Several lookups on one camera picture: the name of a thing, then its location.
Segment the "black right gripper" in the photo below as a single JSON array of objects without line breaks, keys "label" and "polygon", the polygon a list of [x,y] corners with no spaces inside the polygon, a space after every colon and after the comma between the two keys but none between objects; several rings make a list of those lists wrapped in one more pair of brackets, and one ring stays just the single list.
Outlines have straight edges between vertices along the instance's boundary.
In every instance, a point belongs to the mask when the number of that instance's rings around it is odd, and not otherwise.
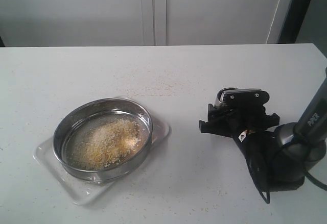
[{"label": "black right gripper", "polygon": [[261,89],[239,89],[232,93],[236,107],[208,106],[207,121],[199,121],[201,133],[232,138],[237,144],[249,141],[255,145],[266,145],[273,140],[269,128],[279,125],[280,117],[266,113],[263,106],[270,99],[269,93]]}]

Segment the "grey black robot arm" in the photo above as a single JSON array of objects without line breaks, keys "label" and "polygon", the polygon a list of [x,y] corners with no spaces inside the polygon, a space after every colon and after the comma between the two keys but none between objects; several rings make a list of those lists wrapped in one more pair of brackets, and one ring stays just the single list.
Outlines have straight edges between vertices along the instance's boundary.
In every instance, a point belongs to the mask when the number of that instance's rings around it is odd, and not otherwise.
[{"label": "grey black robot arm", "polygon": [[268,115],[268,92],[227,87],[208,105],[201,133],[234,140],[253,183],[265,202],[270,193],[296,190],[305,180],[326,189],[310,170],[326,155],[326,83],[322,83],[299,121],[280,124]]}]

